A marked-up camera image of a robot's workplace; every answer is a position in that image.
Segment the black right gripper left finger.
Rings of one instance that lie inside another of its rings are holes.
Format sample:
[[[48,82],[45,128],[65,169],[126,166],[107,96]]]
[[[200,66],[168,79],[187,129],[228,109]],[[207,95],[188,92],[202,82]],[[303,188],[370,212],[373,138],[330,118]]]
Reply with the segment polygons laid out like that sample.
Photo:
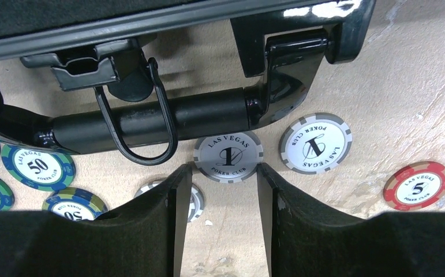
[[[0,211],[0,276],[179,276],[191,187],[183,164],[95,220]]]

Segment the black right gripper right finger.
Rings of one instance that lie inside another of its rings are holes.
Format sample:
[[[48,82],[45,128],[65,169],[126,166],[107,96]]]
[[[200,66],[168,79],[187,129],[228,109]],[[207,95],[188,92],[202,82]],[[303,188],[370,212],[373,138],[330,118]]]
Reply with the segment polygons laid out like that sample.
[[[445,212],[361,219],[256,169],[270,276],[445,276]]]

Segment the white one poker chip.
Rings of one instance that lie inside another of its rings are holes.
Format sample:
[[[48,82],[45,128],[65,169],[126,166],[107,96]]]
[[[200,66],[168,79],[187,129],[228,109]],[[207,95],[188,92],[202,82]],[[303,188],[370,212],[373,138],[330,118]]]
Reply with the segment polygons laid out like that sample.
[[[159,185],[161,182],[163,182],[163,179],[157,179],[144,184],[141,188],[137,190],[137,192],[134,194],[134,197],[142,195],[143,193]],[[187,222],[188,223],[193,222],[199,217],[201,217],[201,214],[204,211],[204,207],[205,207],[205,199],[203,193],[195,184],[193,184],[191,187],[191,197],[190,197]]]
[[[248,179],[263,158],[263,145],[250,131],[200,138],[193,151],[198,170],[207,178],[224,184]]]
[[[325,173],[347,157],[353,142],[348,124],[331,113],[311,113],[294,122],[279,141],[283,164],[300,174]]]

